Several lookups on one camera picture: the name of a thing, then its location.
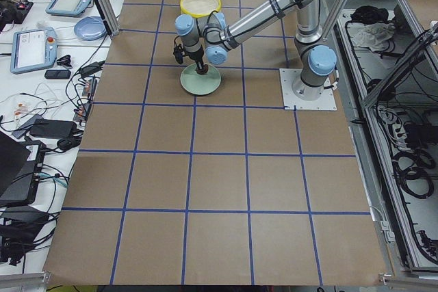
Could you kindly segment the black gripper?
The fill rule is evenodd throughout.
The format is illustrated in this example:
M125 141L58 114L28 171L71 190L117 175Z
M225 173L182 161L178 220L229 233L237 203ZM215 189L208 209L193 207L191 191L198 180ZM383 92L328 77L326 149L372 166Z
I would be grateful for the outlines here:
M203 56L204 56L203 48L199 48L196 51L188 51L188 50L186 50L186 54L188 55L188 57L190 59L195 61L196 69L197 68L202 69L205 66L204 61L203 61Z

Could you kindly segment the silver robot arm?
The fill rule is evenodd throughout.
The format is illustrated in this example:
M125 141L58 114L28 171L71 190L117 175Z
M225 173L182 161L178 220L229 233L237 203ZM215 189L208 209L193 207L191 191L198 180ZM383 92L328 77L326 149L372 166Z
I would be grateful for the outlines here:
M227 61L229 51L290 12L301 14L318 7L318 1L266 0L230 25L220 10L208 10L203 3L196 2L195 9L203 11L199 17L182 12L175 19L175 29L181 42L174 45L174 57L178 63L182 63L184 57L193 61L180 75L182 88L197 96L215 92L222 80L216 67Z

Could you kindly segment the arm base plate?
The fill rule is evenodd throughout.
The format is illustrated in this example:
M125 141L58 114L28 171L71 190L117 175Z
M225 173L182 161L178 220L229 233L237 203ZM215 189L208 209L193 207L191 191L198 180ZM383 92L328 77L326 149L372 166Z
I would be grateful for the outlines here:
M323 86L309 87L301 80L302 69L279 70L284 110L336 111L334 87L329 78Z

